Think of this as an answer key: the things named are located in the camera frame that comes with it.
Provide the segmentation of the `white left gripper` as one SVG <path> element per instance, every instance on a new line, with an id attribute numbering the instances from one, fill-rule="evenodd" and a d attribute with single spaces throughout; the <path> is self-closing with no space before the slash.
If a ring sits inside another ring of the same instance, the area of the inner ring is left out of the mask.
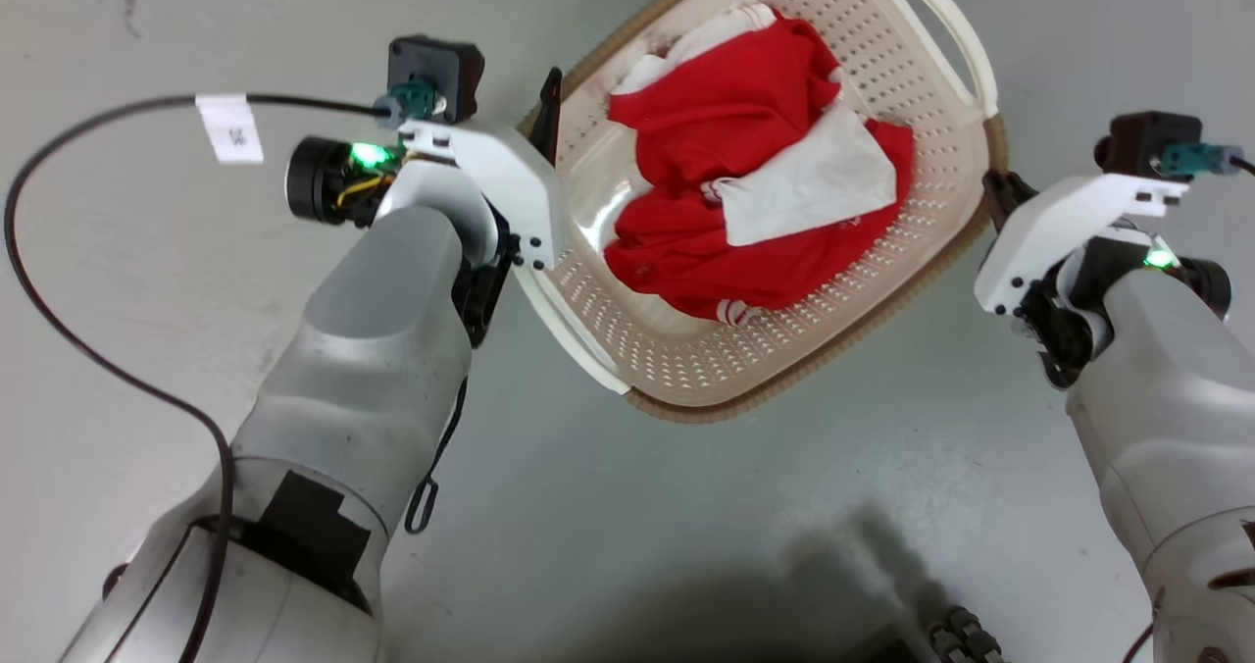
<path id="1" fill-rule="evenodd" d="M 397 207 L 444 215 L 462 244 L 452 290 L 471 345 L 479 347 L 507 275 L 551 270 L 566 241 L 569 195 L 557 163 L 563 75 L 551 68 L 538 90 L 528 139 L 496 124 L 405 122 Z"/>

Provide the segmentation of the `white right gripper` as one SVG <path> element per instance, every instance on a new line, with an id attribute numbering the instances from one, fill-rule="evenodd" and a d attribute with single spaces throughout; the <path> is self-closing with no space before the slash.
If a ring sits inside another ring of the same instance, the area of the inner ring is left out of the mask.
<path id="1" fill-rule="evenodd" d="M 1180 279 L 1180 257 L 1135 218 L 1161 218 L 1187 192 L 1178 181 L 1097 175 L 1038 193 L 1014 172 L 986 172 L 996 235 L 974 283 L 978 306 L 1017 321 L 1049 384 L 1067 389 L 1113 342 L 1103 298 L 1116 281 L 1140 270 Z"/>

